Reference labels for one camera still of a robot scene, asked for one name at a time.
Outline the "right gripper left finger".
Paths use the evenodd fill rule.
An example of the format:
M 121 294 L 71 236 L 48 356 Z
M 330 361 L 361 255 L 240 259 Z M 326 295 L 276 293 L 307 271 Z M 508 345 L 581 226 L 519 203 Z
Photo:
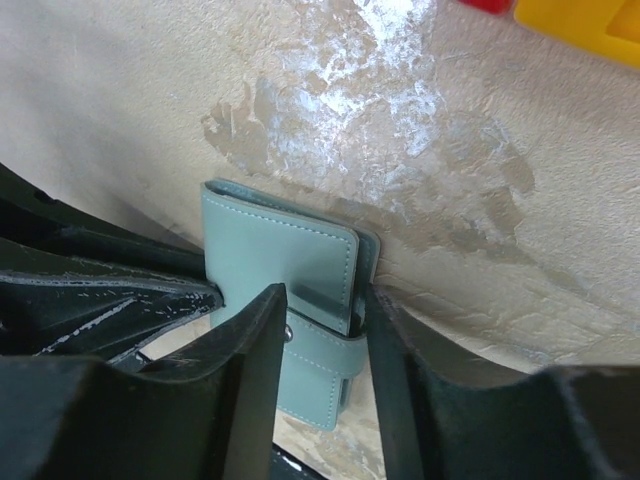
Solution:
M 265 479 L 287 298 L 233 318 L 137 373 L 85 356 L 1 362 L 5 479 Z

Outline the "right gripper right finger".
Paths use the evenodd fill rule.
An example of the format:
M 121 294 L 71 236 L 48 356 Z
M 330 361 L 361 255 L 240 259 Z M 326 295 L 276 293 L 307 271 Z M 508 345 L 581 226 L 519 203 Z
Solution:
M 639 370 L 525 374 L 464 349 L 367 291 L 371 373 L 391 479 L 635 479 Z

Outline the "teal leather card holder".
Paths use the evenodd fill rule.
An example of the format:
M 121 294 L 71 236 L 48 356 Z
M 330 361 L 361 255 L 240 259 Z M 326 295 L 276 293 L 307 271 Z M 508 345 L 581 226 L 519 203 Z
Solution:
M 264 288 L 282 284 L 287 310 L 277 407 L 321 430 L 336 427 L 367 358 L 366 290 L 379 237 L 308 207 L 217 178 L 201 186 L 206 275 L 219 326 Z

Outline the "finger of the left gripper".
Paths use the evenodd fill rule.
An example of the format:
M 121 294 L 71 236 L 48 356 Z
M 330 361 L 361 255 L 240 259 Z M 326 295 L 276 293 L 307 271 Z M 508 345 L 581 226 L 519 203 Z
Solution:
M 1 167 L 1 237 L 62 256 L 204 281 L 205 261 L 193 252 L 130 232 L 82 212 Z
M 120 358 L 223 304 L 176 277 L 1 274 L 1 354 Z

